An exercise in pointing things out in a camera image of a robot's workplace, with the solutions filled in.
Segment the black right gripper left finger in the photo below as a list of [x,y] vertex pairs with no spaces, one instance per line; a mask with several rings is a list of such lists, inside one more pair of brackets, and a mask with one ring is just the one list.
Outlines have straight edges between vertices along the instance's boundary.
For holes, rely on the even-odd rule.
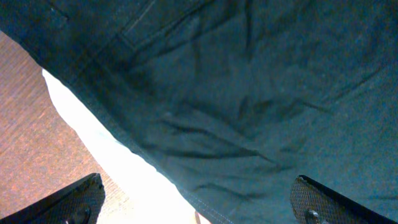
[[105,200],[99,173],[60,189],[1,219],[1,224],[96,224]]

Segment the dark blue shorts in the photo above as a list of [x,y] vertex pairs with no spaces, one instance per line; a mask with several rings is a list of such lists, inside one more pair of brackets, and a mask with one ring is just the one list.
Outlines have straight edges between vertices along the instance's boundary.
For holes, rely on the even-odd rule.
[[397,219],[396,1],[2,1],[1,30],[213,223],[307,175]]

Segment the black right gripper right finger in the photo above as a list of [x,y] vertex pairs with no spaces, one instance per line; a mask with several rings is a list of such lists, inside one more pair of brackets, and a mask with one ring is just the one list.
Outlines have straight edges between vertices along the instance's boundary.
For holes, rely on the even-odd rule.
[[305,175],[294,180],[290,204],[300,224],[397,224]]

